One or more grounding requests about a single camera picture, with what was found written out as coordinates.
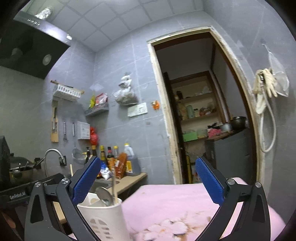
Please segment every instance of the light switch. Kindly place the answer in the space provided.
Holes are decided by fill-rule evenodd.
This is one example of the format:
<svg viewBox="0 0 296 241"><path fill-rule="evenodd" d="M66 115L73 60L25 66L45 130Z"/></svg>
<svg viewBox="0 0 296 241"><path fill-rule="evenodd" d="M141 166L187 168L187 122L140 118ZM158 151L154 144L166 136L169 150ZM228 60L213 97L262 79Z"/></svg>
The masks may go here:
<svg viewBox="0 0 296 241"><path fill-rule="evenodd" d="M146 114L146 113L148 113L146 102L142 104L137 104L128 108L128 117L133 117L133 116Z"/></svg>

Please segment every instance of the faucet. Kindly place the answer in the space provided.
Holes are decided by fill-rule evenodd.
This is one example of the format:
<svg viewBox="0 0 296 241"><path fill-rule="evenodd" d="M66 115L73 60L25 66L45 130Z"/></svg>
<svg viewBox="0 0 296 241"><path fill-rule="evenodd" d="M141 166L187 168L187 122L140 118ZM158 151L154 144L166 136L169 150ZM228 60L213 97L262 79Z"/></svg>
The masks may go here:
<svg viewBox="0 0 296 241"><path fill-rule="evenodd" d="M37 165L41 164L41 163L44 161L44 169L45 169L45 176L46 176L46 177L47 177L46 156L47 156L48 153L50 153L50 152L52 152L52 151L58 153L58 155L60 156L60 158L62 159L63 162L64 162L64 159L65 159L65 158L63 157L62 153L61 153L58 149L55 149L55 148L50 148L50 149L48 149L48 150L44 153L44 157L43 157L38 163L36 163L36 164L34 165L34 166L37 166Z"/></svg>

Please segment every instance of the plastic oil jug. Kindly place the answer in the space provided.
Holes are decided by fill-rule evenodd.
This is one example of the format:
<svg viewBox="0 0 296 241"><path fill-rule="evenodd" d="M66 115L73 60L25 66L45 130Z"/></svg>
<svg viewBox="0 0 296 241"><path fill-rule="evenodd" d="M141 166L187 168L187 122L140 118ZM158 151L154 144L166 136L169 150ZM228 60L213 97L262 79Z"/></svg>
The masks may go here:
<svg viewBox="0 0 296 241"><path fill-rule="evenodd" d="M137 156L128 143L124 144L124 152L128 155L126 161L126 175L137 176L141 173L141 168Z"/></svg>

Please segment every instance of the metal screw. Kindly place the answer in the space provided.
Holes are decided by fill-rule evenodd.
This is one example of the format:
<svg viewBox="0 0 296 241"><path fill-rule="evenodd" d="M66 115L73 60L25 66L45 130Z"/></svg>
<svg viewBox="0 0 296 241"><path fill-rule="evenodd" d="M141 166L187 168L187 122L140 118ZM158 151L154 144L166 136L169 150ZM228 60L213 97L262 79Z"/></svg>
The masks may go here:
<svg viewBox="0 0 296 241"><path fill-rule="evenodd" d="M34 184L34 186L37 187L37 188L40 187L40 186L41 186L41 182L36 182L36 183Z"/></svg>
<svg viewBox="0 0 296 241"><path fill-rule="evenodd" d="M255 186L258 187L258 188L262 187L262 185L261 185L260 182L256 182L256 183L255 183Z"/></svg>
<svg viewBox="0 0 296 241"><path fill-rule="evenodd" d="M227 180L227 183L229 184L229 185L234 185L235 184L235 180L233 180L233 179L228 179Z"/></svg>
<svg viewBox="0 0 296 241"><path fill-rule="evenodd" d="M69 178L63 178L62 180L61 180L61 183L62 184L67 184L69 182Z"/></svg>

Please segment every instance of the green box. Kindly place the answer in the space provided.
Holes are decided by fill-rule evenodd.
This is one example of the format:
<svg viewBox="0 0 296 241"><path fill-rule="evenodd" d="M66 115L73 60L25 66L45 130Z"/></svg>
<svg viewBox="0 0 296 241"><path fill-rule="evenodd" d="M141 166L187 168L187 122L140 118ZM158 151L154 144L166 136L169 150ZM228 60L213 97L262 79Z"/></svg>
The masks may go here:
<svg viewBox="0 0 296 241"><path fill-rule="evenodd" d="M197 133L196 132L192 132L192 133L188 133L188 134L183 134L183 141L187 142L187 141L193 141L193 140L197 140Z"/></svg>

